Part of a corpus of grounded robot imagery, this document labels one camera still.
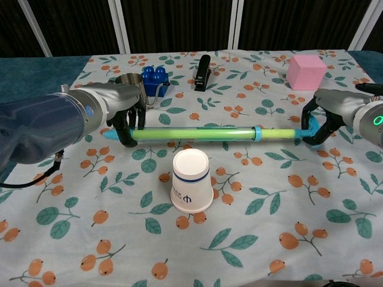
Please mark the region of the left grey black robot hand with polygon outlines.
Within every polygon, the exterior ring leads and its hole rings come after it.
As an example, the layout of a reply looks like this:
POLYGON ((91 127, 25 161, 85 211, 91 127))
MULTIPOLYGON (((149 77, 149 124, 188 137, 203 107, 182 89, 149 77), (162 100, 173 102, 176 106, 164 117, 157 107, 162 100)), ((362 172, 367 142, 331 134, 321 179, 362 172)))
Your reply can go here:
POLYGON ((138 103, 135 92, 123 84, 93 83, 78 91, 92 95, 102 110, 107 126, 113 127, 117 138, 125 147, 137 146, 132 131, 145 127, 146 107, 138 103))

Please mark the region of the pink foam cube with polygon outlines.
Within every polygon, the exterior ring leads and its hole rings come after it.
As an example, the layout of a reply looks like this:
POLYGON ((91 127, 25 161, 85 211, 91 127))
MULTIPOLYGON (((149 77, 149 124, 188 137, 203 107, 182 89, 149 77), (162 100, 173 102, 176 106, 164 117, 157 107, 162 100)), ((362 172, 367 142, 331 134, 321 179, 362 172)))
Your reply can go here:
POLYGON ((317 90, 327 66, 317 55, 295 55, 291 58, 286 79, 292 90, 317 90))

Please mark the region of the green and blue tube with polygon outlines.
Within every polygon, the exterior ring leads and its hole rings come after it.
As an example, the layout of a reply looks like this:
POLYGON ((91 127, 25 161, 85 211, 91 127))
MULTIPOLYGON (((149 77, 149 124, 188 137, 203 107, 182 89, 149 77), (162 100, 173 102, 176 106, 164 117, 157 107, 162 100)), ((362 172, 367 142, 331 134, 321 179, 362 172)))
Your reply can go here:
POLYGON ((253 127, 189 127, 144 128, 130 130, 129 135, 137 142, 201 141, 201 142, 260 142, 265 139, 302 139, 319 131, 318 121, 311 116, 307 129, 263 129, 253 127))

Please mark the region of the white frame dark partition screen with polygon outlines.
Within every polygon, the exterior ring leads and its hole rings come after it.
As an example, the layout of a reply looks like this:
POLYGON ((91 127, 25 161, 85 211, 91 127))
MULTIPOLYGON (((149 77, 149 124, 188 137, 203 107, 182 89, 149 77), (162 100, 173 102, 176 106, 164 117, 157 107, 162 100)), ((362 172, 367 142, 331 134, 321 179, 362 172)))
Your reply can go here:
MULTIPOLYGON (((108 0, 26 0, 54 56, 119 51, 108 0)), ((244 0, 240 50, 346 49, 372 0, 244 0)), ((233 0, 120 0, 132 53, 230 47, 233 0)), ((0 57, 44 52, 18 0, 0 0, 0 57)))

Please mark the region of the white paper cup blue print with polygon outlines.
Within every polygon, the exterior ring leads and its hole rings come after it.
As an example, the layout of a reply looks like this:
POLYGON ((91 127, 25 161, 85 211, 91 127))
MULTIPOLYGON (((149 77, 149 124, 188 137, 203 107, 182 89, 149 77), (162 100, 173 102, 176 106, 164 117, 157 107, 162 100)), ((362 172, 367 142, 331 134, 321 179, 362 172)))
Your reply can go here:
POLYGON ((208 156, 194 148, 178 152, 172 162, 171 201, 175 208, 184 213, 203 212, 213 196, 208 156))

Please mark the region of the small steel pitcher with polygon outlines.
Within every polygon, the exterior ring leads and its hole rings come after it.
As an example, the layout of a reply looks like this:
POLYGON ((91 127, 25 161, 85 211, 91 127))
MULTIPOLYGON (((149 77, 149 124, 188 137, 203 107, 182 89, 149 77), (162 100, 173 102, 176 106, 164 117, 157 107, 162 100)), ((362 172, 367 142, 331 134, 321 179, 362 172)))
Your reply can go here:
POLYGON ((155 97, 148 97, 145 92, 141 74, 129 73, 116 78, 116 84, 123 84, 135 92, 138 97, 138 103, 145 106, 146 109, 154 108, 160 96, 164 96, 170 83, 160 84, 156 90, 155 97))

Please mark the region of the floral fruit print tablecloth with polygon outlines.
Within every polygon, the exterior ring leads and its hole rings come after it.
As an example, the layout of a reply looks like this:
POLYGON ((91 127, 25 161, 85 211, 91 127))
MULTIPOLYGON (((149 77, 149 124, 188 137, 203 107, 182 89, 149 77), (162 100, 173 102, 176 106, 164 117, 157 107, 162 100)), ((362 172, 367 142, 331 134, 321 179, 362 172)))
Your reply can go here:
MULTIPOLYGON (((312 91, 294 91, 290 61, 326 64, 321 88, 373 83, 344 50, 214 51, 90 56, 71 88, 165 68, 170 87, 147 127, 299 129, 312 91)), ((319 147, 301 139, 125 148, 101 124, 65 149, 60 170, 24 189, 0 188, 0 287, 235 287, 346 281, 383 287, 383 151, 351 126, 319 147), (177 165, 209 188, 175 191, 177 165)))

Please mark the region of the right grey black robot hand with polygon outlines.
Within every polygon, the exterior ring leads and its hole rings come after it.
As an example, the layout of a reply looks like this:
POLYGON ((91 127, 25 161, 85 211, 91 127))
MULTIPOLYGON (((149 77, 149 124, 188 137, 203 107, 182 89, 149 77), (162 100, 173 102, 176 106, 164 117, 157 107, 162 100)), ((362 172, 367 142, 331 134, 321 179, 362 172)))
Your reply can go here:
POLYGON ((357 111, 371 102, 372 97, 364 93, 324 88, 317 90, 302 109, 301 128, 310 131, 302 140, 310 146, 321 145, 340 127, 352 126, 357 111), (317 108, 325 111, 326 122, 314 130, 309 121, 317 108))

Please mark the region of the blue toy building block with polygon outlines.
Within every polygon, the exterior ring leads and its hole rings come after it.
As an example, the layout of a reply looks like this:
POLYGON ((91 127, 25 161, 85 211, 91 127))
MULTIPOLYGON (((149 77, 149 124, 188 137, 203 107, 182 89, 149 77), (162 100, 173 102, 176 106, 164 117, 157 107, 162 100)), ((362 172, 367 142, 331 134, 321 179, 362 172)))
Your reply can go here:
POLYGON ((145 66, 141 73, 143 85, 148 97, 155 97, 156 90, 160 84, 169 83, 169 75, 162 66, 145 66))

